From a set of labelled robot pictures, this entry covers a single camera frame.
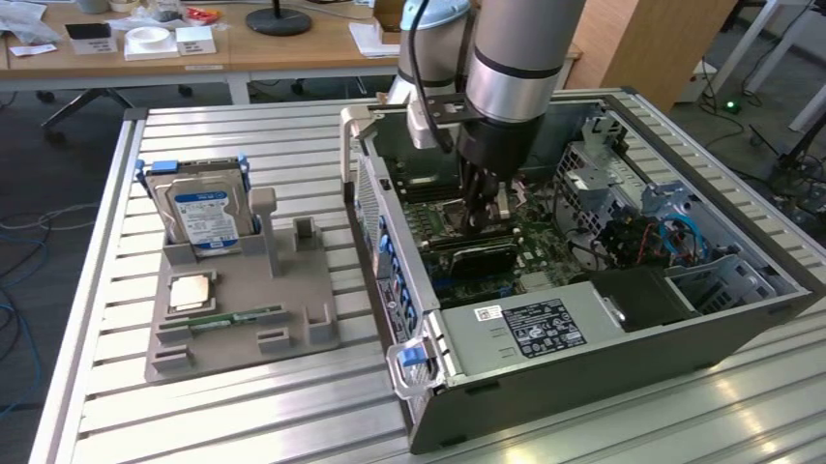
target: blue cable on floor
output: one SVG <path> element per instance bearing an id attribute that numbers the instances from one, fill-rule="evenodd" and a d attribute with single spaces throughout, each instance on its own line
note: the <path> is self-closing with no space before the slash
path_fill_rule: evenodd
<path id="1" fill-rule="evenodd" d="M 16 239 L 5 235 L 0 235 L 0 240 L 4 240 L 6 242 L 34 244 L 42 248 L 42 255 L 40 257 L 40 262 L 32 267 L 32 269 L 28 270 L 28 272 L 22 273 L 22 275 L 17 279 L 0 285 L 0 294 L 2 294 L 1 290 L 21 283 L 40 270 L 40 268 L 42 268 L 44 264 L 47 263 L 49 249 L 47 248 L 47 244 L 44 242 L 40 242 L 38 240 Z M 10 317 L 17 319 L 17 324 L 20 328 L 22 329 L 22 336 L 25 337 L 25 341 L 28 342 L 30 356 L 34 361 L 34 381 L 32 382 L 30 387 L 28 388 L 22 396 L 17 399 L 17 401 L 9 404 L 6 408 L 0 412 L 0 420 L 5 418 L 5 416 L 14 410 L 14 408 L 37 391 L 37 388 L 40 387 L 40 382 L 42 380 L 42 366 L 40 364 L 40 354 L 37 353 L 37 345 L 34 344 L 34 338 L 30 336 L 30 329 L 28 328 L 28 321 L 25 320 L 22 315 L 17 312 L 17 310 L 12 307 L 10 303 L 12 302 L 9 301 L 9 304 L 0 304 L 0 309 L 4 309 L 5 311 L 8 311 Z"/>

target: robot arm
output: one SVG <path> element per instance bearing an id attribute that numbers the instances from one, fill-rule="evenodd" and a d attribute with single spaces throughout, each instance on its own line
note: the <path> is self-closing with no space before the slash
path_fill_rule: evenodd
<path id="1" fill-rule="evenodd" d="M 416 14 L 424 16 L 428 1 L 413 3 L 419 7 Z M 507 182 L 526 162 L 583 7 L 584 0 L 484 1 L 475 42 L 468 50 L 467 90 L 459 96 L 463 99 L 455 99 L 460 100 L 464 113 L 471 115 L 459 124 L 453 144 L 460 166 L 466 233 L 484 227 L 487 205 L 495 198 L 499 182 Z M 408 40 L 416 35 L 417 30 L 408 34 Z M 423 56 L 424 51 L 417 51 L 416 62 Z M 420 129 L 416 117 L 435 117 L 429 100 L 411 103 L 412 138 L 415 129 Z"/>

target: motherboard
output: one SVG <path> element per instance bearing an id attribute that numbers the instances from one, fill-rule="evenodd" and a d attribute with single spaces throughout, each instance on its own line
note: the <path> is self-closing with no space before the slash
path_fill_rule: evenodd
<path id="1" fill-rule="evenodd" d="M 588 269 L 555 226 L 552 189 L 515 181 L 500 191 L 498 220 L 472 236 L 459 232 L 460 199 L 404 205 L 441 308 L 567 285 Z"/>

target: office chair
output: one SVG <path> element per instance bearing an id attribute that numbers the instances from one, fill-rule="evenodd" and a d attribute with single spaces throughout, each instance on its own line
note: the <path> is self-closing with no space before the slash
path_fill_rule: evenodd
<path id="1" fill-rule="evenodd" d="M 179 85 L 177 93 L 183 97 L 192 97 L 192 88 L 185 85 Z M 38 91 L 34 95 L 37 97 L 37 100 L 42 103 L 51 103 L 55 101 L 55 94 L 52 92 Z M 77 110 L 83 108 L 87 104 L 89 104 L 89 102 L 92 102 L 92 100 L 97 97 L 109 97 L 115 100 L 115 102 L 117 102 L 117 104 L 120 104 L 124 109 L 135 107 L 116 89 L 87 89 L 75 98 L 75 100 L 72 100 L 40 125 L 40 128 L 42 129 L 42 136 L 49 143 L 60 145 L 65 142 L 65 134 L 60 131 L 52 130 L 52 128 L 57 125 L 60 121 L 63 121 L 72 114 L 75 114 Z"/>

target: aluminum table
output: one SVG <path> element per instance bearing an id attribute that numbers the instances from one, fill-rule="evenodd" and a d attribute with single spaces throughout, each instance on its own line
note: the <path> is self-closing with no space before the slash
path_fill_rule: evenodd
<path id="1" fill-rule="evenodd" d="M 826 280 L 823 249 L 650 105 L 616 96 Z M 408 454 L 339 196 L 337 113 L 364 102 L 157 109 L 124 123 L 30 462 L 824 462 L 823 302 L 710 369 Z M 671 175 L 642 141 L 628 145 L 654 180 Z M 276 188 L 276 226 L 311 215 L 323 228 L 343 346 L 149 386 L 143 357 L 163 232 L 133 183 L 135 161 L 241 153 L 253 184 Z"/>

